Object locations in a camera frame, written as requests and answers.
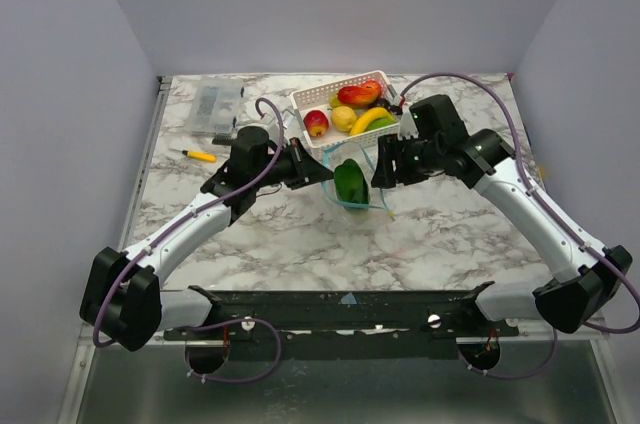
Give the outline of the clear zip top bag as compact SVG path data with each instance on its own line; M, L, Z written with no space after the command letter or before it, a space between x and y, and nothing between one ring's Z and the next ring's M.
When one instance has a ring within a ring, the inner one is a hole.
M328 210L337 230L374 229L395 221L385 191L372 186L377 151L359 144L331 146L322 152L322 164L334 179L321 184Z

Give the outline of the green toy leek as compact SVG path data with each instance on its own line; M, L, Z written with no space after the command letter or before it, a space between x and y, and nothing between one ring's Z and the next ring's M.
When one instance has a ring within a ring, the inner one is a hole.
M354 159L348 158L336 167L334 187L337 200L348 209L364 211L368 208L369 187L360 165Z

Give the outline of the white perforated plastic basket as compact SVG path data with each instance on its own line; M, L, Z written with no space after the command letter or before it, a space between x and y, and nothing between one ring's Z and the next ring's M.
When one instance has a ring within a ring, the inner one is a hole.
M316 158L336 145L374 146L396 134L401 111L398 93L381 70L315 84L290 94L303 144Z

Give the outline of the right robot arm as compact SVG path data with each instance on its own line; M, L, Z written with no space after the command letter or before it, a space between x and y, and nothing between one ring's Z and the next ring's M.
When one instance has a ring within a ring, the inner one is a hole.
M563 333L586 325L616 294L632 264L630 253L606 246L573 221L495 131L469 134L448 96L423 99L407 115L417 134L379 138L372 186L417 184L438 172L456 178L502 212L552 275L534 290L522 283L483 285L460 311L462 328L480 336L503 319L541 319Z

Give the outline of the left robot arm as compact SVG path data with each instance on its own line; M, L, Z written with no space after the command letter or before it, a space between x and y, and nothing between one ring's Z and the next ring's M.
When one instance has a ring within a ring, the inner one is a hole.
M151 236L123 251L110 247L94 258L79 315L96 335L129 351L158 331L189 328L201 339L222 324L213 294L198 286L165 291L163 285L198 247L233 225L260 189L282 184L300 189L333 177L296 138L274 142L257 126L241 129L230 156L191 203Z

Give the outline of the red toy apple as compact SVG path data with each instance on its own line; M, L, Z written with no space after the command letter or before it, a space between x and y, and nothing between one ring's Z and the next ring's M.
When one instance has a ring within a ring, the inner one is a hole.
M303 123L305 129L311 138L319 138L326 134L330 127L330 123L326 115L320 110L309 111Z

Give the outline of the green toy starfruit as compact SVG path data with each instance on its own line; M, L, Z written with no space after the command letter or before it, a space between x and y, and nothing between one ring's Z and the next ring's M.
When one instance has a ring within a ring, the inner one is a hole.
M370 132L373 130L378 130L382 128L386 128L388 126L394 125L396 121L393 118L378 118L373 120L365 129L366 132Z

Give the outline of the yellow toy banana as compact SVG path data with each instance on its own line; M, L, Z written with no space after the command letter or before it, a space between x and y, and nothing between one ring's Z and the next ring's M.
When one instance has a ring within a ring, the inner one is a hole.
M390 119L392 123L395 122L393 116L385 108L374 107L367 110L355 121L349 135L355 136L364 133L368 126L378 119Z

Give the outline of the yellow toy lemon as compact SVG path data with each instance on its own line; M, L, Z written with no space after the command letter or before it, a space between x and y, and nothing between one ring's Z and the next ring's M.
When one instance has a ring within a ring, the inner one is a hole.
M331 122L334 128L340 132L349 133L357 119L356 112L348 106L332 109Z

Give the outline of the red orange toy mango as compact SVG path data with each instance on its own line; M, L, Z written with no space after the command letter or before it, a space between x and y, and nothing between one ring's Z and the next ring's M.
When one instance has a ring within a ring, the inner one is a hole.
M381 93L382 86L375 80L369 80L361 85L341 88L337 93L337 99L344 105L363 108L373 104Z

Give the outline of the small black comb part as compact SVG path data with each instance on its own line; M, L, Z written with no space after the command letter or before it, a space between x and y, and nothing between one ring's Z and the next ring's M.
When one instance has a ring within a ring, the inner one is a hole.
M235 137L231 136L215 136L211 143L216 146L230 147L235 142Z

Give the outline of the clear plastic parts box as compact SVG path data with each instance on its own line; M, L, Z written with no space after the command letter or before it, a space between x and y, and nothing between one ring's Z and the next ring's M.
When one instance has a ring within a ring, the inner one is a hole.
M202 78L185 125L192 135L231 137L244 93L244 84L234 78Z

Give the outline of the yellow handled screwdriver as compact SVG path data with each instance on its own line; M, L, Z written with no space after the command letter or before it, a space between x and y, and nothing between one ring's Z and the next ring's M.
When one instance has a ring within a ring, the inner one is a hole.
M208 153L204 153L204 152L199 152L199 151L194 151L194 150L186 150L186 149L175 149L175 148L171 148L171 151L174 152L174 153L178 153L178 154L184 156L185 158L192 159L192 160L197 160L197 161L201 161L201 162L205 162L205 163L216 163L217 162L217 158L214 155L208 154Z

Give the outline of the black metal base rail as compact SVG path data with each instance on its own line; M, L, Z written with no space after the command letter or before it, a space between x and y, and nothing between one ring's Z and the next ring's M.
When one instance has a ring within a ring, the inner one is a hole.
M459 343L511 338L519 330L487 320L475 299L480 285L463 291L216 291L208 324L221 330L167 330L199 357L219 346L232 360L268 360L272 331L282 358L296 360L454 359Z

